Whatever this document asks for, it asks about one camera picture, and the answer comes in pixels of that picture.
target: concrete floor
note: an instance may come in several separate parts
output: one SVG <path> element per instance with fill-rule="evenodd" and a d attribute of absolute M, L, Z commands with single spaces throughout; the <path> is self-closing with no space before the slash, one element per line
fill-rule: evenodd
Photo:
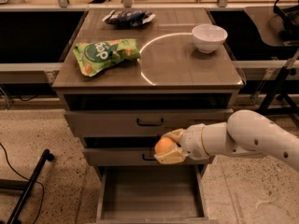
<path fill-rule="evenodd" d="M 5 110 L 0 103 L 0 143 L 10 164 L 29 177 L 43 150 L 55 156 L 47 161 L 38 181 L 45 187 L 36 223 L 81 224 L 96 218 L 101 182 L 86 163 L 81 144 L 70 132 L 64 111 L 55 102 L 22 105 Z M 270 117 L 298 135 L 292 116 Z M 0 148 L 0 179 L 22 180 L 7 165 Z M 271 157 L 233 159 L 218 156 L 202 179 L 206 210 L 210 219 L 227 224 L 299 223 L 299 174 Z M 0 220 L 8 221 L 20 193 L 0 192 Z M 36 184 L 20 215 L 21 223 L 33 223 L 41 202 Z"/>

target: green chip bag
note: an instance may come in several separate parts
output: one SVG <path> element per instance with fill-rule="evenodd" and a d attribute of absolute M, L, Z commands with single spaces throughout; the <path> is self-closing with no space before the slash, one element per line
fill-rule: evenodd
<path fill-rule="evenodd" d="M 135 39 L 77 43 L 73 51 L 81 73 L 89 77 L 123 60 L 132 61 L 140 58 Z"/>

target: white bowl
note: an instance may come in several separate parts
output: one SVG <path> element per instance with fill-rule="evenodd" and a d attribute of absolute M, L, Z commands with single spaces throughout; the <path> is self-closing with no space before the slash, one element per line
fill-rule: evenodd
<path fill-rule="evenodd" d="M 200 24 L 192 29 L 194 45 L 204 53 L 211 53 L 218 49 L 227 38 L 227 32 L 220 26 Z"/>

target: black bag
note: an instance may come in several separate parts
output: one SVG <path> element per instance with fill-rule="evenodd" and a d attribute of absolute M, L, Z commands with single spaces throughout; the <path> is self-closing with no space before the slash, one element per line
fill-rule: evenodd
<path fill-rule="evenodd" d="M 273 7 L 273 12 L 282 19 L 284 29 L 291 40 L 299 40 L 299 0 L 298 5 L 294 7 L 280 8 L 277 0 Z"/>

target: drawer handle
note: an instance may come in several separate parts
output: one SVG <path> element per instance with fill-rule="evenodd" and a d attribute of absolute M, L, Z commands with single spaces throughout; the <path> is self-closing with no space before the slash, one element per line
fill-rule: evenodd
<path fill-rule="evenodd" d="M 155 158 L 146 157 L 146 155 L 144 153 L 142 154 L 142 160 L 144 160 L 144 161 L 157 161 Z"/>
<path fill-rule="evenodd" d="M 137 124 L 139 126 L 153 127 L 153 126 L 161 126 L 161 125 L 163 125 L 164 124 L 164 119 L 161 118 L 160 122 L 157 122 L 157 123 L 144 123 L 144 122 L 142 122 L 141 119 L 137 119 L 136 122 L 137 122 Z"/>

